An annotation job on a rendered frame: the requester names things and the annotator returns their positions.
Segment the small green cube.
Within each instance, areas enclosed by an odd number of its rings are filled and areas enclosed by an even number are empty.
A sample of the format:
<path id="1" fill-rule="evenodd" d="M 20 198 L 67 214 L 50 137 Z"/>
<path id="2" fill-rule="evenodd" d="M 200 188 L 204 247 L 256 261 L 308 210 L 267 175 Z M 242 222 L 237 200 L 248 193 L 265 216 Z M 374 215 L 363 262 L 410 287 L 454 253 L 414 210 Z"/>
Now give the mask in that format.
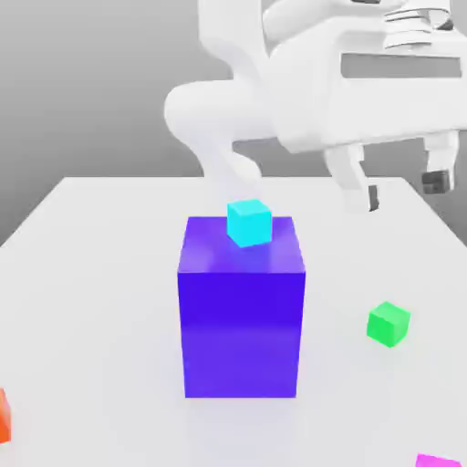
<path id="1" fill-rule="evenodd" d="M 410 318 L 409 311 L 383 302 L 369 312 L 367 336 L 388 348 L 394 348 L 407 335 Z"/>

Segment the small cyan cube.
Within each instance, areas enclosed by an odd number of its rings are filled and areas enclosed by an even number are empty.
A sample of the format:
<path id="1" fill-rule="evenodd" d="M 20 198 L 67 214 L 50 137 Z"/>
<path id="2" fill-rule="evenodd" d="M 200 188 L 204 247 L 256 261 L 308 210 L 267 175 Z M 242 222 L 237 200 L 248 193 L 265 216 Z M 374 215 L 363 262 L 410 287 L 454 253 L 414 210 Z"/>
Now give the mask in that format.
<path id="1" fill-rule="evenodd" d="M 271 210 L 257 199 L 228 203 L 227 234 L 241 248 L 270 243 Z"/>

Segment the small orange cube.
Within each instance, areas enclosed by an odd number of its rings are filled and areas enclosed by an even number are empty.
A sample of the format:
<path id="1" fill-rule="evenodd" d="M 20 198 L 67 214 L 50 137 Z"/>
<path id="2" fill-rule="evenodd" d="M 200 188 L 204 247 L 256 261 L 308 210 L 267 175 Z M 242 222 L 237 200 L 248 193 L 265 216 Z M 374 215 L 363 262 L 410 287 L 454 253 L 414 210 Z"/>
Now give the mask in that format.
<path id="1" fill-rule="evenodd" d="M 0 388 L 0 444 L 11 441 L 11 409 L 5 394 Z"/>

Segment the small magenta cube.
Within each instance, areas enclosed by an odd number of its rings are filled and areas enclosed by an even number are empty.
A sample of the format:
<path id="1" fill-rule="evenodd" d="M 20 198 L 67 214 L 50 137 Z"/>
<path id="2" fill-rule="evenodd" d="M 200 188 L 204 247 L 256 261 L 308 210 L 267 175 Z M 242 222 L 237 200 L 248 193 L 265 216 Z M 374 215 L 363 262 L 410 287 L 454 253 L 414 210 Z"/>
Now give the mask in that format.
<path id="1" fill-rule="evenodd" d="M 415 467 L 462 467 L 459 461 L 419 453 Z"/>

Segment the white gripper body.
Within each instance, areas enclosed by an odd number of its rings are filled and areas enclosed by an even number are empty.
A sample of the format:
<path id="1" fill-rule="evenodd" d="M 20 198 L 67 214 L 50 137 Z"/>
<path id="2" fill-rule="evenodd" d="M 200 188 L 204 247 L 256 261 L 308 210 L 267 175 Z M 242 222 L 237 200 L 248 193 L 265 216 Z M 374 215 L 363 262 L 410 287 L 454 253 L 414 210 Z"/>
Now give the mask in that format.
<path id="1" fill-rule="evenodd" d="M 467 130 L 467 36 L 437 31 L 430 47 L 386 49 L 376 17 L 335 16 L 279 43 L 269 60 L 276 137 L 292 153 Z M 458 78 L 344 78 L 341 57 L 454 59 Z"/>

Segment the large purple box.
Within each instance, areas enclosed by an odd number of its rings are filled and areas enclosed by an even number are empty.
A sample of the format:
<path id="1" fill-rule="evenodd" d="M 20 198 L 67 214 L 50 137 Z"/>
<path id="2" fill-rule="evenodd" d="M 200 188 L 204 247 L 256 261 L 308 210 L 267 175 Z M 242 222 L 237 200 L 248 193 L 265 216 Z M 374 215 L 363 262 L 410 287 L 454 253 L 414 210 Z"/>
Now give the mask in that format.
<path id="1" fill-rule="evenodd" d="M 225 218 L 189 218 L 177 279 L 186 397 L 296 396 L 306 268 L 291 218 L 247 248 Z"/>

